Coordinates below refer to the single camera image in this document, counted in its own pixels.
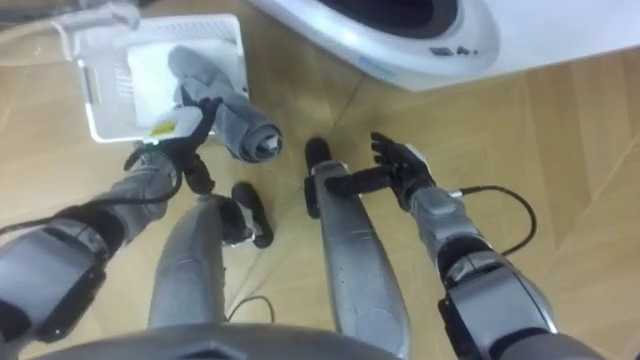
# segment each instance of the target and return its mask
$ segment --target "black cable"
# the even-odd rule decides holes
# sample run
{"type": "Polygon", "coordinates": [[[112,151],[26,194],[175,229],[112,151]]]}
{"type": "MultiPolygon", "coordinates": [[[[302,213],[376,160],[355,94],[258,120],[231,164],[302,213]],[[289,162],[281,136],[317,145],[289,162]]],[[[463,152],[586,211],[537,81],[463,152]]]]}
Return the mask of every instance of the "black cable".
{"type": "Polygon", "coordinates": [[[527,202],[527,200],[520,196],[518,193],[497,185],[472,186],[460,189],[460,192],[463,196],[479,193],[482,191],[498,191],[518,200],[518,202],[522,204],[525,210],[527,210],[527,214],[529,214],[529,219],[531,220],[531,227],[529,228],[529,233],[527,234],[527,236],[525,236],[525,238],[516,245],[503,251],[502,255],[505,257],[513,255],[517,251],[522,250],[522,248],[529,245],[529,243],[533,240],[533,237],[536,235],[536,232],[538,231],[538,219],[536,218],[536,213],[529,202],[527,202]]]}
{"type": "MultiPolygon", "coordinates": [[[[171,166],[173,167],[175,173],[176,173],[176,182],[173,185],[173,187],[171,188],[171,190],[169,192],[167,192],[166,194],[157,196],[155,198],[140,198],[140,199],[129,199],[129,198],[106,198],[106,199],[95,199],[95,200],[90,200],[82,205],[80,205],[80,207],[104,207],[104,206],[117,206],[117,205],[151,205],[151,204],[159,204],[159,203],[163,203],[165,201],[169,201],[171,198],[173,198],[178,191],[180,191],[180,188],[182,187],[182,172],[179,170],[178,166],[171,160],[169,159],[169,157],[167,157],[167,159],[169,160],[169,162],[171,163],[171,166]]],[[[19,230],[24,230],[24,229],[29,229],[29,228],[33,228],[36,226],[43,226],[46,225],[47,223],[57,219],[58,216],[57,215],[53,215],[53,216],[49,216],[49,217],[44,217],[44,218],[40,218],[40,219],[35,219],[35,220],[29,220],[29,221],[24,221],[24,222],[20,222],[20,223],[16,223],[16,224],[11,224],[11,225],[7,225],[5,227],[0,228],[0,237],[12,233],[14,231],[19,231],[19,230]]]]}
{"type": "Polygon", "coordinates": [[[245,305],[248,302],[256,301],[256,300],[262,300],[262,301],[264,301],[265,304],[267,304],[267,307],[269,308],[269,317],[270,317],[271,324],[275,323],[276,322],[276,311],[273,308],[273,304],[271,303],[271,300],[269,300],[268,297],[263,296],[263,295],[250,296],[250,297],[240,301],[238,303],[238,305],[236,305],[236,307],[234,307],[233,310],[231,310],[231,313],[229,314],[229,316],[227,316],[227,321],[231,322],[231,320],[233,319],[233,316],[242,307],[242,305],[245,305]]]}

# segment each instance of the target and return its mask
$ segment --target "white appliance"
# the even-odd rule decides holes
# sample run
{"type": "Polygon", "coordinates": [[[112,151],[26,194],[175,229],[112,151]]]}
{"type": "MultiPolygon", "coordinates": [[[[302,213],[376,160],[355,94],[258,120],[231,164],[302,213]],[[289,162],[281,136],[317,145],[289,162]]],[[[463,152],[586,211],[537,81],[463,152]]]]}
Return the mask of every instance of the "white appliance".
{"type": "Polygon", "coordinates": [[[432,88],[434,78],[477,75],[500,51],[484,0],[249,2],[364,72],[413,91],[432,88]],[[407,12],[411,6],[415,12],[407,12]]]}

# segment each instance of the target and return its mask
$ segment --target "robot leg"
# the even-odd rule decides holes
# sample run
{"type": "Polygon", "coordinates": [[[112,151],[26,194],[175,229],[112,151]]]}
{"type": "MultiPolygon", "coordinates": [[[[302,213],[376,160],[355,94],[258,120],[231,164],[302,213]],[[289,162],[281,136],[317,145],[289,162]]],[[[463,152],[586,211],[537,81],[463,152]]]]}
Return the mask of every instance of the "robot leg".
{"type": "Polygon", "coordinates": [[[387,254],[358,196],[329,192],[325,180],[348,175],[326,143],[307,144],[307,206],[322,223],[327,278],[338,332],[407,359],[409,320],[387,254]]]}

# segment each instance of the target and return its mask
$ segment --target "robot forearm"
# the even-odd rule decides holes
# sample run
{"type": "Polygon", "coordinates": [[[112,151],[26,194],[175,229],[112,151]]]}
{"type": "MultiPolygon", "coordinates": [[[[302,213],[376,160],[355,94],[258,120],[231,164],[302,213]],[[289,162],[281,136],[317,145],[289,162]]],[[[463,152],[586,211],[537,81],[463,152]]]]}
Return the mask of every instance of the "robot forearm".
{"type": "Polygon", "coordinates": [[[29,341],[56,341],[73,329],[102,285],[109,259],[167,209],[166,201],[135,202],[170,193],[175,176],[167,158],[152,154],[110,191],[0,248],[0,359],[29,341]],[[132,204],[124,204],[127,199],[132,204]]]}
{"type": "Polygon", "coordinates": [[[546,297],[491,248],[460,200],[429,186],[410,204],[446,291],[438,308],[459,358],[602,359],[557,334],[546,297]]]}

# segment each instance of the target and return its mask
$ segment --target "gray towel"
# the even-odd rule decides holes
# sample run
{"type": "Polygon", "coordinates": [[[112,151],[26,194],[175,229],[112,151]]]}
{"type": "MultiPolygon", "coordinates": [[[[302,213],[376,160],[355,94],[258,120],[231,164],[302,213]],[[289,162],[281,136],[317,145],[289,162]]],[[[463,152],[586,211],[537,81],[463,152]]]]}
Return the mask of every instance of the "gray towel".
{"type": "MultiPolygon", "coordinates": [[[[213,62],[191,49],[178,46],[169,53],[169,68],[193,100],[222,98],[213,130],[234,157],[259,163],[280,153],[280,130],[233,89],[229,77],[213,62]]],[[[175,96],[176,102],[180,103],[179,88],[175,96]]]]}

